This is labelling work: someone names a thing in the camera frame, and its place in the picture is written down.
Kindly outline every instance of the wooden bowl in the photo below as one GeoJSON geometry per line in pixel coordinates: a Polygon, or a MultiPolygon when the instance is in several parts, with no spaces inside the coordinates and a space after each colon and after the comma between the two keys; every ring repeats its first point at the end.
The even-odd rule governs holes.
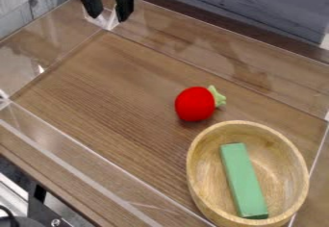
{"type": "Polygon", "coordinates": [[[294,143],[269,127],[247,121],[219,123],[200,134],[189,149],[187,173],[193,200],[208,219],[223,227],[283,226],[310,191],[310,172],[294,143]],[[237,216],[219,150],[235,142],[247,145],[268,203],[268,219],[237,216]]]}

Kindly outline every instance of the bowl rim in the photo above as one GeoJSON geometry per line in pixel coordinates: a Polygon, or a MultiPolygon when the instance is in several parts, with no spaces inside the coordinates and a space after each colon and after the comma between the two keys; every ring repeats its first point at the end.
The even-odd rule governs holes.
{"type": "Polygon", "coordinates": [[[240,224],[247,224],[249,226],[264,226],[267,224],[276,224],[276,223],[282,223],[283,221],[288,220],[298,213],[298,211],[300,210],[302,206],[304,205],[304,202],[307,200],[308,193],[310,193],[310,187],[311,187],[311,174],[310,174],[307,162],[306,162],[303,154],[302,154],[299,148],[296,147],[296,145],[294,144],[294,142],[286,137],[286,135],[283,135],[279,131],[276,131],[273,128],[268,127],[267,125],[256,123],[256,122],[252,122],[252,121],[244,121],[244,120],[233,120],[233,121],[220,122],[220,123],[215,124],[213,126],[211,126],[207,130],[204,130],[200,133],[197,138],[193,140],[192,145],[189,147],[189,151],[188,151],[188,156],[187,156],[187,179],[188,179],[189,189],[193,190],[192,195],[196,195],[201,199],[201,201],[205,204],[205,206],[208,207],[208,209],[213,213],[220,215],[223,218],[225,218],[227,220],[233,221],[233,222],[240,223],[240,224]],[[191,180],[193,178],[192,177],[192,171],[191,171],[192,170],[192,166],[191,166],[191,164],[192,164],[192,156],[195,154],[195,150],[196,150],[196,147],[197,147],[197,145],[200,143],[200,140],[215,129],[217,129],[219,127],[227,126],[227,125],[232,125],[232,124],[244,124],[244,125],[256,126],[256,127],[261,128],[261,129],[265,129],[267,131],[269,131],[273,135],[279,136],[280,139],[284,140],[286,144],[292,149],[292,151],[294,151],[294,153],[295,153],[295,155],[298,157],[299,164],[300,164],[302,169],[303,169],[303,176],[304,176],[304,178],[303,178],[304,184],[303,185],[304,185],[304,187],[303,187],[303,191],[302,191],[302,194],[300,194],[300,196],[298,198],[296,203],[291,206],[291,208],[283,214],[280,214],[280,215],[277,215],[275,217],[271,217],[268,219],[263,219],[263,220],[247,219],[247,218],[241,218],[241,217],[239,217],[236,215],[232,215],[232,214],[227,213],[221,209],[215,210],[211,207],[209,202],[204,200],[204,198],[196,192],[195,187],[192,186],[192,183],[193,183],[192,180],[191,180]]]}

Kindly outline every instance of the green block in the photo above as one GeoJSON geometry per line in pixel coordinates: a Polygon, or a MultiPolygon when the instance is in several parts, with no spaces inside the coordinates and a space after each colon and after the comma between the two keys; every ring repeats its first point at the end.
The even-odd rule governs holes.
{"type": "Polygon", "coordinates": [[[240,217],[267,219],[268,206],[247,146],[243,143],[221,145],[220,152],[240,217]]]}

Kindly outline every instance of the green stem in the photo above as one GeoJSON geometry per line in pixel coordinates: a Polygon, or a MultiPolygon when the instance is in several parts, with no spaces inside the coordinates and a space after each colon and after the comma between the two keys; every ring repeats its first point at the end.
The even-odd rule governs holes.
{"type": "Polygon", "coordinates": [[[219,108],[220,106],[227,105],[227,97],[223,94],[219,93],[215,85],[211,85],[209,91],[211,91],[211,93],[212,93],[212,95],[215,97],[215,105],[216,105],[216,107],[219,108]]]}

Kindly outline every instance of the toy tomato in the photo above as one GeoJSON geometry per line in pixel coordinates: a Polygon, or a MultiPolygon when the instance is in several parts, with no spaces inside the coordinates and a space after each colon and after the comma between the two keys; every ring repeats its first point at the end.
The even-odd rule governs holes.
{"type": "Polygon", "coordinates": [[[183,120],[200,121],[208,119],[215,109],[225,104],[227,97],[217,92],[215,86],[193,87],[180,94],[176,109],[183,120]]]}

